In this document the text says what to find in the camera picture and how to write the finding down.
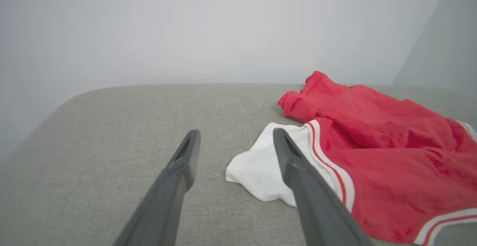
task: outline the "white fabric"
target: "white fabric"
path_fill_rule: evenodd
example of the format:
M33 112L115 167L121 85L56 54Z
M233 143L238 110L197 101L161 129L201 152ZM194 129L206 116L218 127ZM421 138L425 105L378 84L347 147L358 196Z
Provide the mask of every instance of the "white fabric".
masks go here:
M288 132L308 162L317 169L331 189L335 191L330 174L312 157L310 133L305 126L268 124L249 151L232 159L225 170L225 179L229 182L240 183L261 201L281 199L286 204L296 207L293 191L285 185L281 178L273 145L273 129L278 127Z

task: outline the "white backdrop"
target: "white backdrop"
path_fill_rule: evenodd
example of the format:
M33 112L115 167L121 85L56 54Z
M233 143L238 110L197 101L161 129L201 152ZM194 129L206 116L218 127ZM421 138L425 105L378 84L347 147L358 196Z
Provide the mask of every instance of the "white backdrop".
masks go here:
M438 1L0 0L0 161L98 88L391 84Z

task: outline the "wall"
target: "wall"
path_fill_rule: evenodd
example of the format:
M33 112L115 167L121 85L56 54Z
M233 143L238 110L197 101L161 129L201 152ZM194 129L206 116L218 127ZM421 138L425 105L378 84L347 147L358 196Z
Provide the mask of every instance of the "wall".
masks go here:
M448 88L477 98L477 0L441 0L397 85Z
M145 83L391 84L438 0L0 0L0 160L71 97Z

